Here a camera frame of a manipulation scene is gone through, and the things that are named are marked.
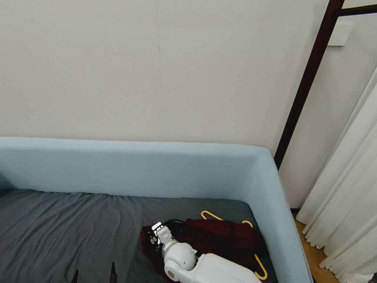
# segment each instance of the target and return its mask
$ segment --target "dark wooden pole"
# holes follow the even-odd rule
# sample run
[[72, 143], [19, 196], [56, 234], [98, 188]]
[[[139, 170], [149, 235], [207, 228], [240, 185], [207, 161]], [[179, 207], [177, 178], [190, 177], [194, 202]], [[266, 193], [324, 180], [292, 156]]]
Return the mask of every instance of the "dark wooden pole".
[[309, 60], [307, 61], [295, 100], [293, 101], [293, 105], [290, 109], [282, 137], [280, 138], [280, 142], [275, 153], [274, 160], [278, 169], [282, 164], [290, 139], [292, 138], [293, 131], [295, 130], [307, 95], [309, 94], [320, 62], [326, 51], [326, 47], [328, 46], [331, 33], [336, 24], [336, 20], [338, 19], [338, 15], [334, 12], [340, 11], [342, 9], [343, 3], [344, 0], [330, 0], [325, 15], [323, 16], [312, 52], [310, 53]]
[[373, 14], [373, 13], [377, 13], [377, 4], [353, 7], [353, 8], [345, 8], [345, 9], [340, 9], [338, 11], [335, 11], [335, 14], [338, 17], [365, 15], [365, 14]]

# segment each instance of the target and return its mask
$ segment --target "white curtain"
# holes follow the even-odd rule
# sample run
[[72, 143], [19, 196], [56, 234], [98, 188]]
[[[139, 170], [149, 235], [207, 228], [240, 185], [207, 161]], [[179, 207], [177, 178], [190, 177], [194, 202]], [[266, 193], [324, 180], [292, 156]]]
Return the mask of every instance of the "white curtain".
[[377, 70], [299, 214], [341, 283], [377, 272]]

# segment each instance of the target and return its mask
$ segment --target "dark red cloth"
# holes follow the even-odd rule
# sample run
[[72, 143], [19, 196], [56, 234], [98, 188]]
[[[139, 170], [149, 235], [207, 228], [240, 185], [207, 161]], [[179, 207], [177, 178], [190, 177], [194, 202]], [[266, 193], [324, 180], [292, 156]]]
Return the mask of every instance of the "dark red cloth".
[[[260, 270], [254, 254], [266, 252], [266, 245], [261, 234], [248, 224], [188, 219], [183, 223], [170, 221], [166, 226], [177, 241], [190, 244], [201, 254], [213, 253], [252, 271]], [[151, 231], [150, 226], [145, 226], [141, 230], [141, 247], [156, 271], [170, 282], [164, 272], [161, 251], [156, 251], [148, 242], [148, 231]]]

